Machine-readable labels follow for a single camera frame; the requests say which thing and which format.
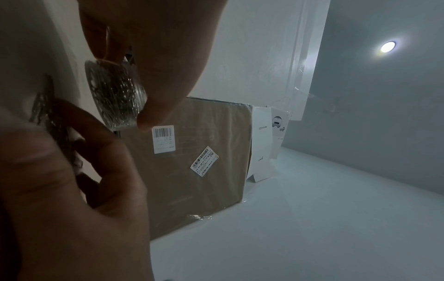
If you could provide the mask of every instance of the white sticker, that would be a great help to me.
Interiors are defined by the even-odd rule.
[[[154,154],[176,151],[174,126],[157,126],[152,129]]]
[[[219,156],[209,146],[207,146],[207,148],[199,155],[190,168],[199,176],[203,177],[217,159],[219,159]]]

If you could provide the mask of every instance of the ceiling light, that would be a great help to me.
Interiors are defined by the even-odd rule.
[[[382,48],[381,48],[381,52],[388,53],[391,50],[393,50],[395,48],[395,46],[396,46],[396,43],[393,41],[385,43],[384,46],[382,46]]]

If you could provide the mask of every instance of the barcode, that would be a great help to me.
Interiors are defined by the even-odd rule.
[[[209,150],[208,148],[206,148],[206,149],[203,151],[203,153],[199,156],[199,158],[194,162],[194,164],[193,164],[193,168],[195,168],[195,167],[197,167],[197,166],[199,165],[200,161],[205,157],[205,155],[207,155],[207,153],[208,153],[209,151],[210,151],[210,150]]]
[[[170,137],[171,135],[171,128],[154,129],[155,137]]]

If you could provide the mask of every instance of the glowing light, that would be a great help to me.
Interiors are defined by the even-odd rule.
[[[396,43],[393,41],[385,43],[384,46],[381,47],[381,52],[388,53],[391,50],[393,50],[395,48],[395,46],[396,46]]]

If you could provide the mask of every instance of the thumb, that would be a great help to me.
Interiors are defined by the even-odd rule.
[[[86,206],[69,162],[38,128],[0,135],[0,197],[22,254],[72,230]]]

